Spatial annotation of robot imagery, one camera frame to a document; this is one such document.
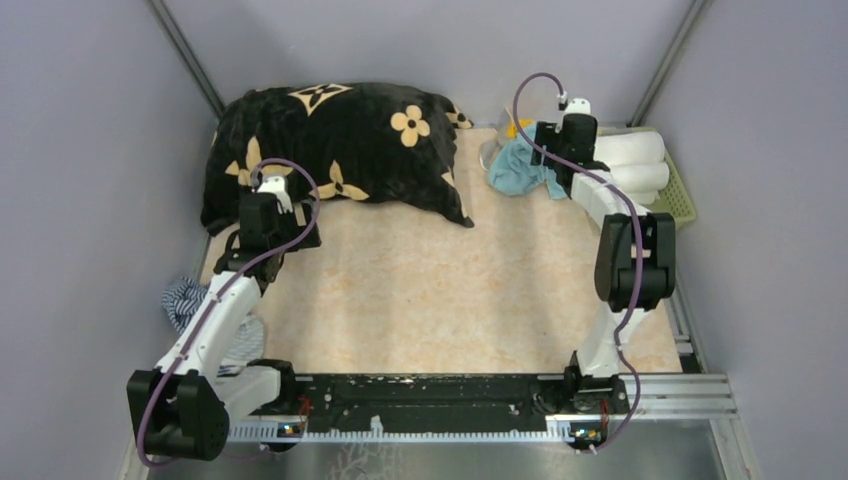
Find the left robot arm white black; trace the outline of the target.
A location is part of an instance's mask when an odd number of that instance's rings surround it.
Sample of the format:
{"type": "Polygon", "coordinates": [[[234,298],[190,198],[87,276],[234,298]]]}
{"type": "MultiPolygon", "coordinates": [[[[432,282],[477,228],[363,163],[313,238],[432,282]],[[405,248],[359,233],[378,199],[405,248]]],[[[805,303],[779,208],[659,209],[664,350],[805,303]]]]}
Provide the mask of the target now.
{"type": "Polygon", "coordinates": [[[224,382],[218,378],[239,326],[276,279],[285,254],[321,244],[323,203],[302,204],[300,226],[285,195],[248,194],[240,205],[238,247],[222,256],[199,309],[153,368],[131,374],[126,395],[143,465],[214,460],[234,424],[264,407],[285,414],[297,406],[300,388],[288,361],[251,360],[224,382]]]}

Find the light blue towel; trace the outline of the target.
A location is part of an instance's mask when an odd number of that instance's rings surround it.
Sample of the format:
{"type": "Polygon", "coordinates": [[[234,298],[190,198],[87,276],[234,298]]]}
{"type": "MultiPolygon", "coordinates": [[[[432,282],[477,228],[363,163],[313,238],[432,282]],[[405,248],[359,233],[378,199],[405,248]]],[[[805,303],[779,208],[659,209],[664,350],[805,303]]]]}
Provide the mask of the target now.
{"type": "Polygon", "coordinates": [[[568,197],[556,181],[555,172],[544,165],[533,165],[535,150],[524,140],[506,143],[495,156],[487,173],[488,184],[507,196],[524,196],[544,185],[552,200],[568,197]]]}

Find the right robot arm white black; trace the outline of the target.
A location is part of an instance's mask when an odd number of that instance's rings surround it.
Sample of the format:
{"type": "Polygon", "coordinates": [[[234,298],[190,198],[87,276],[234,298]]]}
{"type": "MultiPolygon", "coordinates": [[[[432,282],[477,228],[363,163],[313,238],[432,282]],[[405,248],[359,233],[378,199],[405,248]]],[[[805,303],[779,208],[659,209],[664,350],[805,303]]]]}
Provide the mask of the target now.
{"type": "Polygon", "coordinates": [[[563,385],[564,401],[576,412],[618,396],[626,344],[675,287],[674,219],[641,207],[615,185],[609,167],[594,155],[597,130],[592,115],[567,113],[559,123],[539,122],[533,136],[533,164],[549,169],[600,228],[594,288],[601,307],[563,385]]]}

